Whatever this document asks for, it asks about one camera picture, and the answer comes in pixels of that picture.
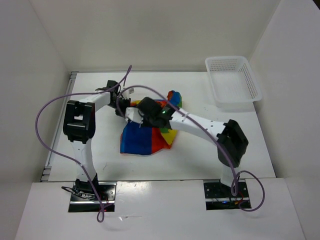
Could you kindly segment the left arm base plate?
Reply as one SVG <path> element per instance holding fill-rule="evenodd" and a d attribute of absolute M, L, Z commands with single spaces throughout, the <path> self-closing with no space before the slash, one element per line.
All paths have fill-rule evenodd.
<path fill-rule="evenodd" d="M 97 213 L 101 209 L 98 198 L 94 193 L 76 190 L 75 184 L 72 187 L 62 186 L 61 188 L 71 193 L 68 207 L 69 213 Z M 97 192 L 104 205 L 105 213 L 115 211 L 116 188 L 116 182 L 99 183 Z"/>

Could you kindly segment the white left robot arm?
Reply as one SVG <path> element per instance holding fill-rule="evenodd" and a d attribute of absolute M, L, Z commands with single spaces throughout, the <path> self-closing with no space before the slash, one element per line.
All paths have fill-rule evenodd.
<path fill-rule="evenodd" d="M 79 101 L 69 100 L 66 104 L 63 133 L 71 142 L 77 166 L 77 177 L 72 194 L 89 200 L 96 199 L 100 194 L 98 174 L 93 164 L 92 138 L 96 132 L 96 112 L 108 106 L 115 109 L 119 117 L 125 115 L 131 99 L 120 94 L 121 86 L 114 80 L 108 80 L 98 91 L 105 93 L 93 94 Z"/>

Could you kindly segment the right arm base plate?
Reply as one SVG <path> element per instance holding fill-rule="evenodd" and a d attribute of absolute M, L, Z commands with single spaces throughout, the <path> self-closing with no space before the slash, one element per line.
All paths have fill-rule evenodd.
<path fill-rule="evenodd" d="M 239 182 L 237 196 L 233 196 L 230 188 L 219 180 L 204 181 L 203 188 L 207 211 L 234 210 L 239 209 L 239 206 L 243 209 L 252 208 L 247 184 L 244 180 Z"/>

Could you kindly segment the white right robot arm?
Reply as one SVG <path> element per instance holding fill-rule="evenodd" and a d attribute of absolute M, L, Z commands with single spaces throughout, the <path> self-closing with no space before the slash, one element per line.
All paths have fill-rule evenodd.
<path fill-rule="evenodd" d="M 140 123 L 148 127 L 178 130 L 207 140 L 217 147 L 218 160 L 223 164 L 219 191 L 230 197 L 237 191 L 237 174 L 249 141 L 235 120 L 214 121 L 191 114 L 170 104 L 161 106 L 155 100 L 145 97 L 137 104 L 135 111 Z"/>

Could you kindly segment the rainbow striped shorts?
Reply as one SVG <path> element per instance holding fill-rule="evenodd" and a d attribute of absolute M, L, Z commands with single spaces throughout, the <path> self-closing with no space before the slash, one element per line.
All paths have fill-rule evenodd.
<path fill-rule="evenodd" d="M 170 149 L 178 134 L 175 129 L 141 126 L 128 122 L 120 136 L 120 153 L 149 156 Z"/>

